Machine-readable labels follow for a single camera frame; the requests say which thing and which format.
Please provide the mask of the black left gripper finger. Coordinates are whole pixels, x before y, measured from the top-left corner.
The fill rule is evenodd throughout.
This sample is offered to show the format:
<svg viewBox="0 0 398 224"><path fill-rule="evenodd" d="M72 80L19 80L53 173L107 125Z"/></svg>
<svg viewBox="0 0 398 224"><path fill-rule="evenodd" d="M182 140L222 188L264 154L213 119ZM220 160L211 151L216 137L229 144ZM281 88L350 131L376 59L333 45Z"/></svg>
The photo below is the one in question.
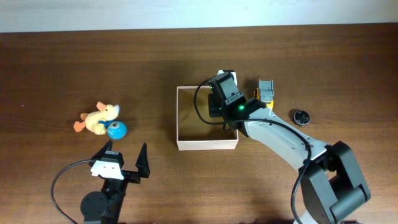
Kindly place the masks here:
<svg viewBox="0 0 398 224"><path fill-rule="evenodd" d="M107 151L112 150L113 141L110 139L92 158L92 161L97 161L103 158Z"/></svg>
<svg viewBox="0 0 398 224"><path fill-rule="evenodd" d="M136 161L137 171L142 178L149 178L150 166L147 157L147 144L144 142Z"/></svg>

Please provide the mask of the yellow grey toy dump truck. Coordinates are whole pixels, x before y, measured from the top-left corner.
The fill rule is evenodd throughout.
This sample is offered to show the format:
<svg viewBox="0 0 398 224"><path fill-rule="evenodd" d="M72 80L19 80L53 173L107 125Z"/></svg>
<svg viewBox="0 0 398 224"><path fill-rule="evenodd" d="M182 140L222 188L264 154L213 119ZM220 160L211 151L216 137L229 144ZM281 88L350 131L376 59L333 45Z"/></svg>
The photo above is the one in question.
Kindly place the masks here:
<svg viewBox="0 0 398 224"><path fill-rule="evenodd" d="M268 108L274 107L274 82L273 80L259 80L254 97L262 101Z"/></svg>

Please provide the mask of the small black round cap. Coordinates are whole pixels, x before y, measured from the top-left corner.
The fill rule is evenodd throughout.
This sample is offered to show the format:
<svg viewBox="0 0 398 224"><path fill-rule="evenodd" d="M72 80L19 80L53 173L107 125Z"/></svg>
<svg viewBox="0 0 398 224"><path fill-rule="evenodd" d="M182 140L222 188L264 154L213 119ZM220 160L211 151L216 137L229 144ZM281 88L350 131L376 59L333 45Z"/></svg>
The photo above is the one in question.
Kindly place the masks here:
<svg viewBox="0 0 398 224"><path fill-rule="evenodd" d="M298 110L294 113L294 123L298 126L306 126L310 122L310 115L306 111Z"/></svg>

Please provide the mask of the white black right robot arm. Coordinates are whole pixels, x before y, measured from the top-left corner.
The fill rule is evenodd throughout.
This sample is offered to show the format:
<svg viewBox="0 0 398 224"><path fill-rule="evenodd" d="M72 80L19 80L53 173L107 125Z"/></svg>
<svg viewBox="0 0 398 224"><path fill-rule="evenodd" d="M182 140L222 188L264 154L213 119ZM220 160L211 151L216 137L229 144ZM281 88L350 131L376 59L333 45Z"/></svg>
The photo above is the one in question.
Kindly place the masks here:
<svg viewBox="0 0 398 224"><path fill-rule="evenodd" d="M245 99L230 70L207 83L209 106L218 109L224 124L263 143L297 170L290 196L296 223L340 223L370 200L370 189L347 144L314 139L280 119L260 99Z"/></svg>

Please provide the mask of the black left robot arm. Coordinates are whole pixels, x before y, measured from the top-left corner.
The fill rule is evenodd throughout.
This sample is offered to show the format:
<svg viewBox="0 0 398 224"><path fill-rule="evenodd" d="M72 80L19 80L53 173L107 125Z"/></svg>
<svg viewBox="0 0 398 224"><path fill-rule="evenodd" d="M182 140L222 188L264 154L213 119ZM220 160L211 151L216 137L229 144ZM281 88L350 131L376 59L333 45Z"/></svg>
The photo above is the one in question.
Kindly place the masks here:
<svg viewBox="0 0 398 224"><path fill-rule="evenodd" d="M109 140L89 162L91 174L103 179L104 183L100 191L90 192L82 199L80 211L84 223L117 223L127 186L140 184L142 178L150 176L146 143L137 158L136 171L123 169L123 155L113 151L112 146L113 142Z"/></svg>

